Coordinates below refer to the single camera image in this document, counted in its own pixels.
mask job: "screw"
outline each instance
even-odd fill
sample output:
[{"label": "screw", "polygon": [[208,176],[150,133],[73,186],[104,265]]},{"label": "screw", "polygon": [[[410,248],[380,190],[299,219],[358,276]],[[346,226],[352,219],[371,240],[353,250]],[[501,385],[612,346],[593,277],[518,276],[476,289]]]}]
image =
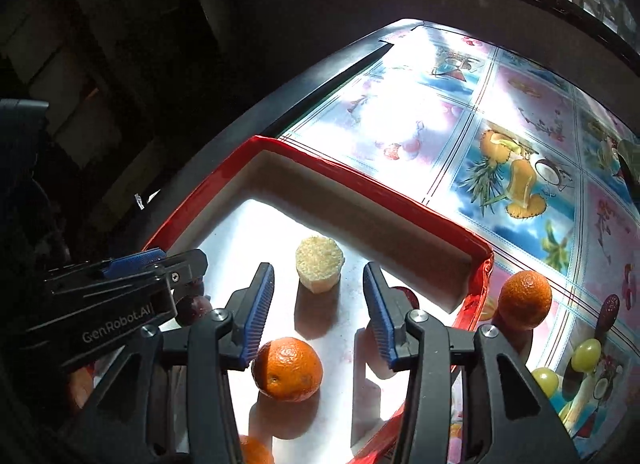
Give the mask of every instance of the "screw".
[{"label": "screw", "polygon": [[140,329],[140,333],[143,338],[152,338],[156,334],[158,334],[158,327],[155,325],[143,325]]},{"label": "screw", "polygon": [[421,309],[413,309],[409,313],[409,317],[414,320],[416,323],[423,323],[429,319],[429,315]]},{"label": "screw", "polygon": [[485,338],[495,338],[498,335],[498,327],[485,323],[480,327],[480,332]]},{"label": "screw", "polygon": [[226,309],[213,309],[211,311],[213,321],[224,321],[229,317],[229,312]]}]

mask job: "tangerine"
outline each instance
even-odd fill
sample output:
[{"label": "tangerine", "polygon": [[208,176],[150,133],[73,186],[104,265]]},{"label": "tangerine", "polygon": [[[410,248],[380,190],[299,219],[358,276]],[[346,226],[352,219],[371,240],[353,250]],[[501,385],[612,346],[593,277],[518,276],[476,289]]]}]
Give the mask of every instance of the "tangerine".
[{"label": "tangerine", "polygon": [[534,329],[551,309],[551,287],[539,272],[521,270],[502,285],[498,312],[513,329]]},{"label": "tangerine", "polygon": [[240,449],[244,464],[274,464],[271,452],[254,437],[241,435]]},{"label": "tangerine", "polygon": [[258,350],[252,374],[265,395],[299,402],[320,388],[322,363],[308,343],[296,338],[274,339]]}]

